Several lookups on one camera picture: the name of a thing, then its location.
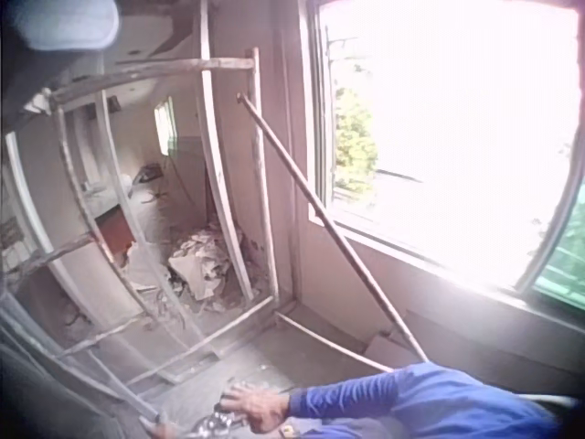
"ceiling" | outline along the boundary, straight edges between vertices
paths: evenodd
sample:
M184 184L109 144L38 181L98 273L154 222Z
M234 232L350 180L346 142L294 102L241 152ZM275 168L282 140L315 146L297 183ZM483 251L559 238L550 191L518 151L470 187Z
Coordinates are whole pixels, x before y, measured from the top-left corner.
M114 44L103 52L106 72L131 67L121 61L165 59L186 56L192 47L192 38L187 37L175 48L149 57L162 43L173 35L173 20L170 16L121 16L120 31ZM75 62L65 74L69 82L96 74L99 54L90 54ZM122 108L147 99L158 80L142 80L107 90L108 96L117 96ZM66 110L93 102L93 96L85 96L66 105Z

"diagonal pole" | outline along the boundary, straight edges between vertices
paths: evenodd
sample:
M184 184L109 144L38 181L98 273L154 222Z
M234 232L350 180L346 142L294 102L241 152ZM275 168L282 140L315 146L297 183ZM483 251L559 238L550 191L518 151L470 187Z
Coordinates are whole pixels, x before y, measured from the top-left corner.
M256 121L258 126L264 132L264 134L266 134L266 137L268 138L272 146L274 146L274 150L278 154L278 157L282 160L284 166L291 173L292 177L294 178L294 181L296 182L300 190L304 193L304 195L307 197L311 205L314 207L317 217L319 217L319 219L323 222L325 228L329 232L329 235L333 238L335 244L337 244L337 247L339 248L341 253L343 253L343 255L346 257L347 261L352 266L352 268L356 271L357 275L362 280L367 290L372 294L374 300L376 300L380 308L382 308L382 311L384 312L386 317L392 323L394 323L394 325L396 325L400 334L410 344L412 350L417 354L417 356L422 361L429 361L429 358L422 350L422 347L420 346L419 342L412 335L410 329L406 326L406 323L404 323L404 320L402 319L394 305L386 297L386 295L378 285L378 282L376 282L376 279L374 279L372 273L369 272L366 265L359 258L353 247L349 245L349 242L347 242L346 237L341 234L338 226L335 224L335 222L331 219L331 217L325 210L325 206L323 205L321 200L309 188L309 184L304 178L303 173L301 172L299 167L294 163L293 159L286 151L286 149L284 148L276 134L272 131L272 129L266 123L266 121L264 121L264 119L262 119L262 117L258 114L256 108L252 105L250 100L245 95L239 93L238 102L244 104L244 106L250 113L252 119Z

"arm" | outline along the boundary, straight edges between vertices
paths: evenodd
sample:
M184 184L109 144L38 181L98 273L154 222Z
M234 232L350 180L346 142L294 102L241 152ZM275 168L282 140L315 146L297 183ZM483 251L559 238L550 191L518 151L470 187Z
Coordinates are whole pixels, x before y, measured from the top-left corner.
M312 387L284 395L236 385L219 402L223 410L245 414L254 433L274 430L289 416L298 418L358 418L389 412L396 400L399 372L382 373Z
M397 398L397 374L380 373L293 393L289 416L361 418L388 414Z

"window frame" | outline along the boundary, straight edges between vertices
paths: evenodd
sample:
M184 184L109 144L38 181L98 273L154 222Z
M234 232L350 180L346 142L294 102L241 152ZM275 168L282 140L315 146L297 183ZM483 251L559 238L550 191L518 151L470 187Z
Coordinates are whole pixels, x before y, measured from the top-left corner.
M333 163L335 157L335 151L333 142L328 139L333 137L335 133L333 130L327 131L327 119L334 117L332 114L332 97L327 95L325 80L325 60L328 59L327 54L324 50L324 42L322 38L322 25L320 20L320 8L326 4L333 2L344 1L344 0L307 0L307 24L309 31L309 52L311 61L311 73L312 73L312 93L314 99L314 181L315 181L315 192L319 199L324 203L325 207L331 208L332 192L333 192ZM583 76L583 66L581 60L585 59L583 56L584 52L584 23L583 13L578 9L576 12L579 15L578 24L578 58L580 63L580 76ZM558 206L553 214L545 237L538 246L535 255L531 259L530 263L526 267L524 273L520 276L518 281L514 285L501 285L490 283L489 281L482 281L481 285L487 287L491 291L504 294L512 294L516 297L521 296L527 303L540 308L541 303L546 303L546 309L556 309L562 315L569 313L569 315L582 314L582 310L571 306L569 304L562 303L560 300L554 299L553 297L547 296L539 292L535 288L535 282L537 278L542 274L545 269L553 251L557 248L558 241L562 236L567 223L569 221L570 214L573 210L577 195L583 176L585 176L585 133L582 129L582 120L585 108L585 91L581 92L580 98L580 116L578 127L574 136L573 145L571 148L569 174L565 187L563 188ZM402 175L395 175L394 177L414 179L416 178ZM364 241L371 241L370 247L379 246L380 244L392 251L397 257L403 254L405 257L400 258L405 262L412 263L411 258L414 257L420 260L423 264L428 264L428 271L436 271L436 269L445 270L448 273L455 274L456 276L461 275L465 277L464 273L458 273L452 267L446 266L440 261L433 259L429 256L424 255L420 251L409 247L408 244L400 242L398 240L389 239L387 237L380 236L375 232L364 230L363 227L359 227L355 221L352 221L347 214L340 218L339 215L335 215L335 223L340 226L343 230L347 230L350 233L354 233L360 237L365 238Z

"window sill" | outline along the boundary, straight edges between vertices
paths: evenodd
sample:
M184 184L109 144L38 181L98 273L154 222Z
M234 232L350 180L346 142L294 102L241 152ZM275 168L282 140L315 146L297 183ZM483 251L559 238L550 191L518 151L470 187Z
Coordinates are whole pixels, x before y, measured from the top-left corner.
M316 217L313 209L310 209L309 220L313 224L324 227L323 222ZM478 294L500 304L512 306L520 311L546 319L548 322L561 325L568 330L575 331L585 336L585 319L583 319L580 313L576 313L574 310L567 310L567 307L565 306L550 304L550 300L542 300L542 294L539 292L528 292L526 295L530 294L532 297L535 297L535 299L529 301L524 300L518 295L518 292L511 287L477 282L474 279L470 279L469 276L457 273L411 249L407 249L394 242L358 230L355 226L352 226L347 222L336 219L335 224L339 226L342 234L349 241L352 241L350 244L357 242L376 252L380 252L411 266L417 267L426 273L433 274L450 284L459 287L466 293Z

